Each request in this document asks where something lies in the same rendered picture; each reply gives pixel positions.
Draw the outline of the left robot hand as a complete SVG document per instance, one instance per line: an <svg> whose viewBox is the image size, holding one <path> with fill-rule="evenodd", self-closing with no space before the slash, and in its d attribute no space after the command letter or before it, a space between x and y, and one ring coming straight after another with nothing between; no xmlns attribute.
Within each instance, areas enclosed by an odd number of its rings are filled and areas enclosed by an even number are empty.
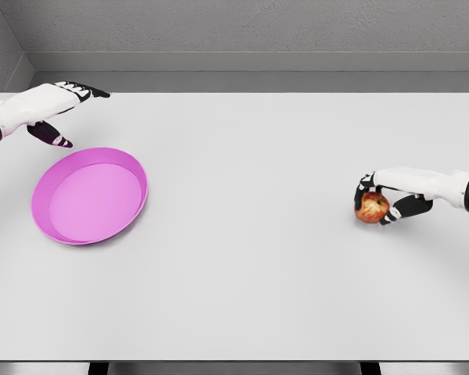
<svg viewBox="0 0 469 375"><path fill-rule="evenodd" d="M73 143L47 122L47 119L66 113L89 98L109 98L110 93L74 81L41 84L16 96L19 100L22 124L38 140L62 148Z"/></svg>

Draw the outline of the pink round plate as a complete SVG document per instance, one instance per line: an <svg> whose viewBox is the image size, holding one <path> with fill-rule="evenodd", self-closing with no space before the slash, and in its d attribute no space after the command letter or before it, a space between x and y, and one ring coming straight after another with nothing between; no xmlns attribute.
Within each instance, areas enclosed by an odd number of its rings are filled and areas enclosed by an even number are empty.
<svg viewBox="0 0 469 375"><path fill-rule="evenodd" d="M44 172L30 209L46 237L88 245L126 229L141 212L148 192L145 168L135 157L115 148L87 148Z"/></svg>

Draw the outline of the red yellow apple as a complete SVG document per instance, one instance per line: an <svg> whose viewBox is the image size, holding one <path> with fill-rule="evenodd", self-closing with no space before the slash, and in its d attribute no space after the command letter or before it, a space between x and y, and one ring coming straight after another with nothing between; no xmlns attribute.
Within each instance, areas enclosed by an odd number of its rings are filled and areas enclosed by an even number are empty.
<svg viewBox="0 0 469 375"><path fill-rule="evenodd" d="M363 223L379 223L390 209L390 202L381 193L369 191L361 198L361 207L354 211L356 218Z"/></svg>

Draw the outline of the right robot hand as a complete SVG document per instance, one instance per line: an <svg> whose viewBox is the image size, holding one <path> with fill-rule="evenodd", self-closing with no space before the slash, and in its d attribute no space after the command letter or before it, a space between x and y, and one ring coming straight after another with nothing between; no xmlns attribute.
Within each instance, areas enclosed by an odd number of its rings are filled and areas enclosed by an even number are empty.
<svg viewBox="0 0 469 375"><path fill-rule="evenodd" d="M399 219L418 216L429 212L433 200L429 198L430 178L424 177L414 169L389 168L367 173L359 182L354 196L354 211L360 209L361 198L365 192L383 188L410 193L404 198L390 204L386 216L379 222L382 226L394 223Z"/></svg>

